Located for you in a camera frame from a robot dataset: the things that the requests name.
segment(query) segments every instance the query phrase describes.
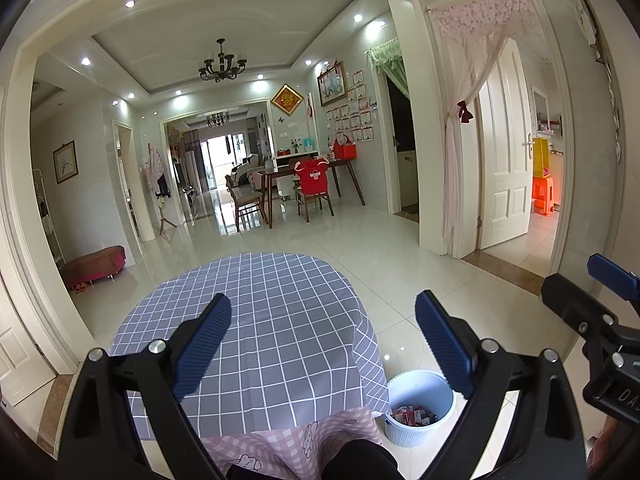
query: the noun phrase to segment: black chandelier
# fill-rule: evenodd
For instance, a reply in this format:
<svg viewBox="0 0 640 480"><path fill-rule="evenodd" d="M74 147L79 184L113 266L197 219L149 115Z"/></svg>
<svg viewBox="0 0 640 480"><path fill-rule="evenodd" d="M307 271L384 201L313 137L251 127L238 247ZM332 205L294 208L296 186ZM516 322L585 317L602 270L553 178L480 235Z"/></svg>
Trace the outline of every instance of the black chandelier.
<svg viewBox="0 0 640 480"><path fill-rule="evenodd" d="M203 81L211 81L213 79L216 83L223 79L235 79L238 77L238 74L244 72L244 69L246 68L246 60L238 59L238 66L231 66L235 56L233 54L225 54L224 50L222 50L222 44L225 43L224 38L220 38L216 42L220 44L220 54L218 54L220 70L213 70L213 59L205 59L204 68L198 69L198 72L200 72L200 78Z"/></svg>
<svg viewBox="0 0 640 480"><path fill-rule="evenodd" d="M207 117L207 126L212 128L214 126L222 126L225 122L229 122L229 112L226 114L217 113L213 114L211 117Z"/></svg>

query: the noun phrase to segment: metal bolt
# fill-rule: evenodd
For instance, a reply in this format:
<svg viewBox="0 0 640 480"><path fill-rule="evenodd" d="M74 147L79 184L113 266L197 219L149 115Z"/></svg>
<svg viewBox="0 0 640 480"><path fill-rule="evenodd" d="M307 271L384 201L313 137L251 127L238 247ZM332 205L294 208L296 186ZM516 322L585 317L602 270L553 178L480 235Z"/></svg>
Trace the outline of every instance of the metal bolt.
<svg viewBox="0 0 640 480"><path fill-rule="evenodd" d="M616 365L616 368L622 368L622 365L625 363L622 355L620 355L618 352L613 352L613 354L611 354L611 361Z"/></svg>
<svg viewBox="0 0 640 480"><path fill-rule="evenodd" d="M162 339L154 339L151 343L149 343L149 351L152 354L161 354L164 352L166 348L166 343Z"/></svg>
<svg viewBox="0 0 640 480"><path fill-rule="evenodd" d="M483 339L480 346L489 354L495 354L500 349L500 345L493 339Z"/></svg>
<svg viewBox="0 0 640 480"><path fill-rule="evenodd" d="M102 359L103 355L104 352L102 351L102 348L94 348L89 352L89 361L93 361L95 363L96 361Z"/></svg>
<svg viewBox="0 0 640 480"><path fill-rule="evenodd" d="M542 352L542 355L547 361L551 363L555 363L556 361L558 361L558 352L556 352L552 348L547 348L544 352Z"/></svg>

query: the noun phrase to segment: red bow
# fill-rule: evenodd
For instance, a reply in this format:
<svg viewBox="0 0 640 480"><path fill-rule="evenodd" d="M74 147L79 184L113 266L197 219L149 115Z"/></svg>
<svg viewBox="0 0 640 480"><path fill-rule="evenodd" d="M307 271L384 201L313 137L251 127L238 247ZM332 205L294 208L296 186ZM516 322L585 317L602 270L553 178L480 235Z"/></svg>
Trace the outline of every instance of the red bow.
<svg viewBox="0 0 640 480"><path fill-rule="evenodd" d="M473 119L473 114L466 109L466 103L464 101L460 101L458 103L460 110L458 111L458 117L460 118L461 123L467 124L471 119Z"/></svg>

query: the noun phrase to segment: pink curtain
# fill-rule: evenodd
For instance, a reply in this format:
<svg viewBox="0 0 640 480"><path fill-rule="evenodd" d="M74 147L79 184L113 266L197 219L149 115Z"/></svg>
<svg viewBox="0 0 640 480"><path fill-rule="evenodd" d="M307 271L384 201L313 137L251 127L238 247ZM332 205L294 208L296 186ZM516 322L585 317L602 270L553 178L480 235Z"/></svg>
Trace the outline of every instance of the pink curtain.
<svg viewBox="0 0 640 480"><path fill-rule="evenodd" d="M462 207L460 123L473 119L466 106L494 69L507 38L521 28L529 28L537 17L531 0L474 0L429 12L438 37L445 87L444 235L450 253Z"/></svg>

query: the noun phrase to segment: light blue trash bin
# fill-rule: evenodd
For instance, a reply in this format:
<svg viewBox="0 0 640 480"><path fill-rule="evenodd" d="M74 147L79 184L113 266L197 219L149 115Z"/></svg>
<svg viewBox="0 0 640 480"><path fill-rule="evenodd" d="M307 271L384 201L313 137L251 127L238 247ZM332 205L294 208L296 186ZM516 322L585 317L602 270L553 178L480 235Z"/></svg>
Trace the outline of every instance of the light blue trash bin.
<svg viewBox="0 0 640 480"><path fill-rule="evenodd" d="M424 444L430 434L442 426L455 406L455 396L443 376L431 370L409 370L389 381L389 406L423 406L438 420L424 427L412 428L385 415L386 437L396 446L415 447Z"/></svg>

